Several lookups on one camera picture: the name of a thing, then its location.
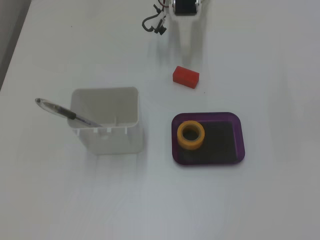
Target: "masking tape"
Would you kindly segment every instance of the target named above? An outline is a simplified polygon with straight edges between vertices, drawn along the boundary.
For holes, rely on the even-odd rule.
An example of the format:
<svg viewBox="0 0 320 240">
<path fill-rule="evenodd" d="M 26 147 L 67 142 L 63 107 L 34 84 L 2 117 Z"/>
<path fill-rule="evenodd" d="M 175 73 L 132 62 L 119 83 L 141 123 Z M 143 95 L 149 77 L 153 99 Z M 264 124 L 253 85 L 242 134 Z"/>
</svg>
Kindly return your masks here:
<svg viewBox="0 0 320 240">
<path fill-rule="evenodd" d="M 184 137 L 184 131 L 190 130 L 198 134 L 197 139 L 188 140 Z M 177 130 L 178 144 L 186 150 L 196 150 L 201 147 L 205 139 L 204 127 L 197 121 L 185 121 L 180 124 Z"/>
</svg>

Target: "purple tray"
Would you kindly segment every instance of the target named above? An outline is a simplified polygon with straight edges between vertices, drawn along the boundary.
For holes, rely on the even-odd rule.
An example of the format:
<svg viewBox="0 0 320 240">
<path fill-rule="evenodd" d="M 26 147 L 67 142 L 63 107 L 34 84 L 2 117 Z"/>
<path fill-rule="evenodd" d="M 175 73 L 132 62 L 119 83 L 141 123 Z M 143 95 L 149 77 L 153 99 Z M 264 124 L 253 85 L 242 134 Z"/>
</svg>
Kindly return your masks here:
<svg viewBox="0 0 320 240">
<path fill-rule="evenodd" d="M 188 151 L 179 146 L 177 140 L 177 130 L 181 123 L 185 121 L 197 121 L 205 128 L 205 138 L 202 146 L 198 150 Z M 226 128 L 220 128 L 219 134 L 224 137 L 228 135 L 228 142 L 231 149 L 227 154 L 215 154 L 214 147 L 210 147 L 212 137 L 207 133 L 214 133 L 211 126 L 225 125 Z M 175 116 L 171 124 L 172 136 L 172 156 L 173 159 L 181 165 L 221 165 L 237 164 L 245 157 L 245 145 L 242 134 L 240 119 L 231 112 L 203 112 L 203 113 L 181 113 Z"/>
</svg>

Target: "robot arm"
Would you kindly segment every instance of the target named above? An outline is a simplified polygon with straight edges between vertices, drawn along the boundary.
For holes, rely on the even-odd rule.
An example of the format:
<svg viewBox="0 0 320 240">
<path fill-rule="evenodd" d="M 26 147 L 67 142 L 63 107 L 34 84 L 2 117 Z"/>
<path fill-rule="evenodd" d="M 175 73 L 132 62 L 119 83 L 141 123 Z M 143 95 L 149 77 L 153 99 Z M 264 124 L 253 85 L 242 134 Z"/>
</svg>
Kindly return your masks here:
<svg viewBox="0 0 320 240">
<path fill-rule="evenodd" d="M 158 0 L 162 6 L 162 10 L 157 8 L 156 5 L 153 5 L 157 9 L 158 14 L 146 18 L 142 22 L 143 28 L 148 32 L 160 33 L 162 35 L 167 30 L 163 24 L 166 15 L 169 14 L 171 19 L 178 25 L 182 54 L 189 55 L 191 52 L 192 25 L 200 19 L 202 0 L 169 0 L 168 5 L 166 5 L 166 0 L 164 0 L 163 3 L 161 1 L 162 0 Z M 164 16 L 157 22 L 157 26 L 146 29 L 146 20 L 157 18 L 161 12 L 164 12 Z"/>
</svg>

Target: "black cable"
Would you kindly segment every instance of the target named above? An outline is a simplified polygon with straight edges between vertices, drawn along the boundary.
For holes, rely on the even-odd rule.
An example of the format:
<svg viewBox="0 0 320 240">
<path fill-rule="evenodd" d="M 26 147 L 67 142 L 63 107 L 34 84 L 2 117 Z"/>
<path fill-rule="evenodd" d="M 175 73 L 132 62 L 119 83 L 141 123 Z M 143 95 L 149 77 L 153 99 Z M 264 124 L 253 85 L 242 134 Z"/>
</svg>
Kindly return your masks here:
<svg viewBox="0 0 320 240">
<path fill-rule="evenodd" d="M 148 20 L 151 20 L 151 19 L 154 19 L 154 18 L 158 17 L 160 15 L 160 13 L 164 11 L 164 7 L 162 7 L 162 9 L 160 9 L 155 4 L 153 5 L 153 7 L 155 8 L 157 14 L 153 15 L 153 16 L 150 16 L 150 17 L 147 17 L 145 20 L 142 21 L 143 29 L 146 30 L 149 33 L 153 32 L 155 30 L 155 28 L 153 26 L 151 26 L 150 28 L 147 28 L 146 25 L 145 25 L 145 22 L 148 21 Z"/>
<path fill-rule="evenodd" d="M 153 26 L 151 26 L 150 28 L 147 28 L 146 25 L 145 25 L 145 22 L 148 21 L 148 20 L 150 20 L 150 19 L 154 19 L 154 18 L 158 17 L 159 14 L 160 14 L 160 13 L 157 13 L 156 15 L 147 17 L 145 20 L 143 20 L 143 21 L 142 21 L 142 27 L 143 27 L 143 29 L 146 30 L 147 32 L 153 32 L 155 28 L 154 28 Z"/>
</svg>

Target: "wire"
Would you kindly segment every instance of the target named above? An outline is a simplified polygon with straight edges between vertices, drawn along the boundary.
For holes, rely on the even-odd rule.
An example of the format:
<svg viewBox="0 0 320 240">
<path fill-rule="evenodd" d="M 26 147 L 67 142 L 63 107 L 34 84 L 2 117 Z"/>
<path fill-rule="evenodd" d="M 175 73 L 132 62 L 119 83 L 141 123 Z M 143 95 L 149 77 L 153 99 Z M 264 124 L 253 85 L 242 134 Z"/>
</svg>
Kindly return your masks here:
<svg viewBox="0 0 320 240">
<path fill-rule="evenodd" d="M 159 14 L 160 13 L 157 13 L 156 15 L 147 17 L 145 20 L 143 20 L 142 27 L 144 28 L 144 30 L 146 30 L 147 32 L 153 32 L 154 31 L 155 28 L 153 26 L 151 26 L 150 28 L 147 28 L 146 25 L 145 25 L 145 22 L 148 21 L 148 20 L 151 20 L 151 19 L 154 19 L 154 18 L 158 17 Z"/>
<path fill-rule="evenodd" d="M 162 7 L 164 7 L 164 8 L 168 8 L 168 7 L 169 7 L 169 5 L 164 5 L 164 4 L 163 4 L 163 3 L 166 2 L 166 0 L 164 0 L 163 3 L 162 3 L 160 0 L 158 0 L 158 2 L 159 2 L 159 4 L 160 4 Z"/>
</svg>

